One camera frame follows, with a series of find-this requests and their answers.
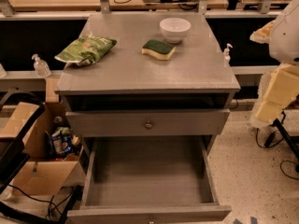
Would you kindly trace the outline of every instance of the floor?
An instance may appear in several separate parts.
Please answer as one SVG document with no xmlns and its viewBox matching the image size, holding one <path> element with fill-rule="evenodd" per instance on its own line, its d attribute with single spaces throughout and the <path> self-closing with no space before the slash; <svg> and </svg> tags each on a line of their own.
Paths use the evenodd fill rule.
<svg viewBox="0 0 299 224">
<path fill-rule="evenodd" d="M 288 110 L 286 113 L 285 128 L 290 134 L 299 134 L 299 110 Z M 249 116 L 250 111 L 231 112 L 222 134 L 217 137 L 209 154 L 219 202 L 232 207 L 232 212 L 223 222 L 209 224 L 299 223 L 299 174 L 295 172 L 295 165 L 289 162 L 298 163 L 298 160 L 285 141 L 268 149 L 259 147 L 256 130 L 249 124 Z M 257 137 L 260 146 L 274 130 L 272 127 L 260 130 Z M 281 163 L 285 174 L 297 180 L 283 174 Z M 58 203 L 69 190 L 62 189 L 54 201 Z M 46 203 L 31 201 L 26 197 L 12 197 L 6 204 L 41 217 L 47 214 Z M 0 223 L 18 222 L 0 217 Z"/>
</svg>

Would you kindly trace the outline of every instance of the drawer handle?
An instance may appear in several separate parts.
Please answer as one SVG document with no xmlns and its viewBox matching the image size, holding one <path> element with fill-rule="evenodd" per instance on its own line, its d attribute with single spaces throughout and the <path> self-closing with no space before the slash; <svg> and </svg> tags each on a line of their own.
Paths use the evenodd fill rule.
<svg viewBox="0 0 299 224">
<path fill-rule="evenodd" d="M 152 122 L 150 122 L 149 120 L 146 122 L 146 124 L 144 125 L 144 127 L 146 127 L 148 130 L 150 130 L 153 127 Z"/>
</svg>

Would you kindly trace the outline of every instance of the closed drawer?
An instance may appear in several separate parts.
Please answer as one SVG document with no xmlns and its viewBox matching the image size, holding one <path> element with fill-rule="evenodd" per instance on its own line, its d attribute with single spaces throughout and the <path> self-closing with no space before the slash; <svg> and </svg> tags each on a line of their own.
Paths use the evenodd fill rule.
<svg viewBox="0 0 299 224">
<path fill-rule="evenodd" d="M 74 133 L 84 137 L 220 134 L 228 115 L 228 109 L 66 113 Z"/>
<path fill-rule="evenodd" d="M 149 224 L 221 221 L 201 137 L 103 138 L 93 144 L 74 223 Z"/>
</svg>

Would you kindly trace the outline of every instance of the chip bag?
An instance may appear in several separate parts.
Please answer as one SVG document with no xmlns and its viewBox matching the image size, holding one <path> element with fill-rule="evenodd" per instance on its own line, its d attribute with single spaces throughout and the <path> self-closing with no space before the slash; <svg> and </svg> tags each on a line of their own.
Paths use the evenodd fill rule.
<svg viewBox="0 0 299 224">
<path fill-rule="evenodd" d="M 98 62 L 116 43 L 114 39 L 84 35 L 69 44 L 55 59 L 77 66 L 89 65 Z"/>
</svg>

